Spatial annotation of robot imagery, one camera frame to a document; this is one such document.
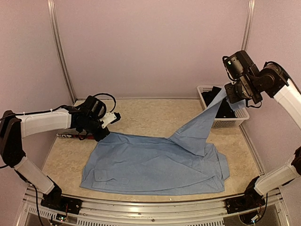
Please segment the red black plaid shirt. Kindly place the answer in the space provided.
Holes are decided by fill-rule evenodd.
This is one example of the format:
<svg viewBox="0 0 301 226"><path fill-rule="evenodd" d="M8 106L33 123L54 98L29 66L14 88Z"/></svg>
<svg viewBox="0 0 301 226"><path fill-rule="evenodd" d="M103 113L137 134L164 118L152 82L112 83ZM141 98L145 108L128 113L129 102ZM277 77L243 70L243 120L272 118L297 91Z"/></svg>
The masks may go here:
<svg viewBox="0 0 301 226"><path fill-rule="evenodd" d="M81 135L81 134L56 134L57 137L61 138L78 138L79 140L90 139L94 140L93 135Z"/></svg>

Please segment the white plastic laundry basket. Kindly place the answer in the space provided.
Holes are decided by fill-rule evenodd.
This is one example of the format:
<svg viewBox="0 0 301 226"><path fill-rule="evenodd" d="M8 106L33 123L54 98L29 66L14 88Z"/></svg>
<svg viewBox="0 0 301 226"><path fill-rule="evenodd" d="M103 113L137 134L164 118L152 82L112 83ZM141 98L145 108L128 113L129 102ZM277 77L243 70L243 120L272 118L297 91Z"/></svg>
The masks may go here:
<svg viewBox="0 0 301 226"><path fill-rule="evenodd" d="M200 104L205 110L208 104L205 101L204 95L206 92L212 91L213 87L222 88L222 86L214 86L214 85L200 85L197 86L197 91L200 96ZM233 111L234 117L220 117L216 116L215 120L212 124L212 128L234 128L239 127L244 121L250 118L246 108L243 105L238 106L236 110Z"/></svg>

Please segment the light blue long sleeve shirt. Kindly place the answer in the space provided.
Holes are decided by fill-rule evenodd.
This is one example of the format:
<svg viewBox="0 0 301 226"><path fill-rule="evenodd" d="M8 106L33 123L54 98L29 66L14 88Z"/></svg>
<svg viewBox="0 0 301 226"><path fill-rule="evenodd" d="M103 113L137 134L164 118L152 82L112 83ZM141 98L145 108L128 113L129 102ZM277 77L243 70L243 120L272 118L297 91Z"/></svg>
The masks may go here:
<svg viewBox="0 0 301 226"><path fill-rule="evenodd" d="M223 192L229 165L207 138L226 97L225 88L220 88L202 113L170 137L112 132L92 151L80 187L133 195Z"/></svg>

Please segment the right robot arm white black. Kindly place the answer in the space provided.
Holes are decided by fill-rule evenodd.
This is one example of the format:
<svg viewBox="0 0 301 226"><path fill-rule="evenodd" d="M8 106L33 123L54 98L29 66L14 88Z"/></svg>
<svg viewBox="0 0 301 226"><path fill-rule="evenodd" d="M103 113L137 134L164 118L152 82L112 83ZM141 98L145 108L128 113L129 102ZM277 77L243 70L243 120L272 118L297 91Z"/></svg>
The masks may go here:
<svg viewBox="0 0 301 226"><path fill-rule="evenodd" d="M231 104L244 101L246 107L258 108L265 93L297 127L301 126L301 91L280 64L267 61L260 70L244 50L223 56L222 62L231 81L224 86ZM254 178L245 189L240 204L250 209L268 192L300 175L301 150L298 148L283 166Z"/></svg>

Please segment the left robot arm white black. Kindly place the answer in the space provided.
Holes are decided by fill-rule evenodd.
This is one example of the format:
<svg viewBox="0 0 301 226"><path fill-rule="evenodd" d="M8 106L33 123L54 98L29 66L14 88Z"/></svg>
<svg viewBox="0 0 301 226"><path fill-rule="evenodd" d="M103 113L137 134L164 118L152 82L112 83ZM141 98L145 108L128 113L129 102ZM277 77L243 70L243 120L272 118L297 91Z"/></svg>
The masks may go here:
<svg viewBox="0 0 301 226"><path fill-rule="evenodd" d="M59 210L66 205L61 189L29 160L22 139L53 130L75 129L100 141L109 135L107 127L115 120L119 120L119 114L107 111L105 103L96 96L88 96L78 106L62 105L31 113L6 111L0 119L0 155L6 167L13 168L39 189L48 203Z"/></svg>

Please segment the black shirt in basket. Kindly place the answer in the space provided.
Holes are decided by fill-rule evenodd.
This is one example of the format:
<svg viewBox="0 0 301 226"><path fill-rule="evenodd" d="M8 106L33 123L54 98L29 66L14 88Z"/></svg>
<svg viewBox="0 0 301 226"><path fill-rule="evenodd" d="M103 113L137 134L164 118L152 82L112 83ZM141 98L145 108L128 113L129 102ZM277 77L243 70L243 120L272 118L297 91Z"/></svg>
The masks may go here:
<svg viewBox="0 0 301 226"><path fill-rule="evenodd" d="M221 88L213 86L211 91L203 91L202 97L205 101L206 106L209 106L213 99L217 96L217 94L221 91ZM218 112L216 114L216 118L236 118L235 112L230 107L227 100L224 98Z"/></svg>

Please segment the right aluminium frame post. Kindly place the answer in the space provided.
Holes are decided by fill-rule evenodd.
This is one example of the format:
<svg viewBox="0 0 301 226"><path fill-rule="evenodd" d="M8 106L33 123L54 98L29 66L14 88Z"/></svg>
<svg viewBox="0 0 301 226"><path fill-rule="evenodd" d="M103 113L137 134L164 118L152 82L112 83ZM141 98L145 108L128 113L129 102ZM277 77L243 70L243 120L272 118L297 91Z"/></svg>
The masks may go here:
<svg viewBox="0 0 301 226"><path fill-rule="evenodd" d="M249 36L251 33L252 23L253 23L253 15L254 15L254 8L255 8L255 1L249 0L248 1L248 9L247 9L247 16L246 16L246 23L245 23L245 30L243 35L243 41L241 45L241 50L246 51L249 43ZM237 77L237 72L241 72L242 66L241 64L234 63L234 77L233 80L238 83L239 77Z"/></svg>

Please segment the aluminium frame post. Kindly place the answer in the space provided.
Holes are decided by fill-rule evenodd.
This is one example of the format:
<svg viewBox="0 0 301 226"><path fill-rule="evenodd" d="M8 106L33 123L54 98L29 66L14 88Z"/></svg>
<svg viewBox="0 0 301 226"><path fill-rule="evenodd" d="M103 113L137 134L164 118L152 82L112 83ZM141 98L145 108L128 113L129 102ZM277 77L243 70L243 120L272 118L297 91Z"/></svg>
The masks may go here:
<svg viewBox="0 0 301 226"><path fill-rule="evenodd" d="M69 94L71 102L74 104L77 99L76 99L75 91L74 91L72 81L71 81L71 78L69 75L69 71L67 68L65 55L63 52L63 46L62 46L60 32L59 32L59 25L58 25L58 20L57 20L57 16L56 16L55 1L47 0L47 5L48 5L48 13L49 13L51 29L52 29L52 33L53 33L53 37L54 37L54 42L55 42L55 48L56 48L57 55L58 55L58 61L59 61L60 67L62 69L63 79L64 79L64 82L65 82L65 85L67 88L67 92Z"/></svg>
<svg viewBox="0 0 301 226"><path fill-rule="evenodd" d="M254 15L254 8L255 8L255 1L249 0L248 1L248 9L247 9L247 16L246 16L246 23L245 23L245 30L243 35L243 41L241 45L241 50L246 51L249 43L249 36L251 33L252 23L253 23L253 15ZM239 77L237 77L237 72L241 72L242 66L241 64L234 63L234 77L233 80L238 83Z"/></svg>

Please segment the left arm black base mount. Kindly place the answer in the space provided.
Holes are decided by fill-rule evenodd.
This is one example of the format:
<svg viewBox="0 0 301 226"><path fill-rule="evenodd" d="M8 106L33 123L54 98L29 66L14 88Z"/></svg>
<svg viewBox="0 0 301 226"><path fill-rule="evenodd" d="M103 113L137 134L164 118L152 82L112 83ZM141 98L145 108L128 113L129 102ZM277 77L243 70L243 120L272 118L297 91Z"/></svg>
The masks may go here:
<svg viewBox="0 0 301 226"><path fill-rule="evenodd" d="M82 200L66 196L61 196L56 201L53 199L42 198L41 206L78 215L82 206Z"/></svg>

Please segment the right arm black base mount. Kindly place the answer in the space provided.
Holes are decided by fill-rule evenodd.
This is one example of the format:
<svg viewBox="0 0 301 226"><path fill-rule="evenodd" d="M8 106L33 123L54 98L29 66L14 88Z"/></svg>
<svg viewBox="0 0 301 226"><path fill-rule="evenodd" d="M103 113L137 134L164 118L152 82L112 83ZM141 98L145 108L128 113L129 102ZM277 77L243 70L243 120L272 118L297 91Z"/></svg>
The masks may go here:
<svg viewBox="0 0 301 226"><path fill-rule="evenodd" d="M226 210L228 214L250 210L257 208L260 205L264 206L265 204L265 199L262 197L259 197L259 199L254 199L251 196L244 195L234 198L228 198L225 200Z"/></svg>

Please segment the left aluminium frame post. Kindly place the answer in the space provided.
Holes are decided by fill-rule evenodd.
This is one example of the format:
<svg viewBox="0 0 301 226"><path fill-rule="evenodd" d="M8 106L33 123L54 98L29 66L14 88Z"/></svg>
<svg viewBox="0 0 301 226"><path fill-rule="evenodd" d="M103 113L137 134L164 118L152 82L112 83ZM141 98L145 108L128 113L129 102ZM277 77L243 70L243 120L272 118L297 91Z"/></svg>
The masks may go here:
<svg viewBox="0 0 301 226"><path fill-rule="evenodd" d="M52 29L52 33L53 33L53 37L54 37L54 42L55 42L55 48L56 48L57 55L58 55L58 61L59 61L60 67L62 69L63 79L64 79L64 82L65 82L65 85L67 88L67 92L69 94L71 102L74 104L77 99L76 99L75 91L74 91L72 81L71 81L71 78L69 75L69 71L67 68L65 55L63 52L63 46L62 46L60 32L59 32L59 25L58 25L58 20L57 20L57 16L56 16L55 1L47 0L47 5L48 5L48 13L49 13L51 29Z"/></svg>

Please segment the front aluminium rail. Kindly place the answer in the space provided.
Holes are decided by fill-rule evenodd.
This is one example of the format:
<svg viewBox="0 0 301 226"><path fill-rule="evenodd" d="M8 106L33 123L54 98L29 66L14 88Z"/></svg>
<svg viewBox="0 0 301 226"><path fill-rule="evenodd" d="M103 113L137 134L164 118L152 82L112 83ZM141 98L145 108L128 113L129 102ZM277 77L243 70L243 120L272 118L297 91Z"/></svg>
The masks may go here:
<svg viewBox="0 0 301 226"><path fill-rule="evenodd" d="M290 221L278 189L265 203L229 212L230 196L178 202L135 202L82 197L78 213L52 210L36 203L42 194L29 187L23 198L18 226L288 226Z"/></svg>

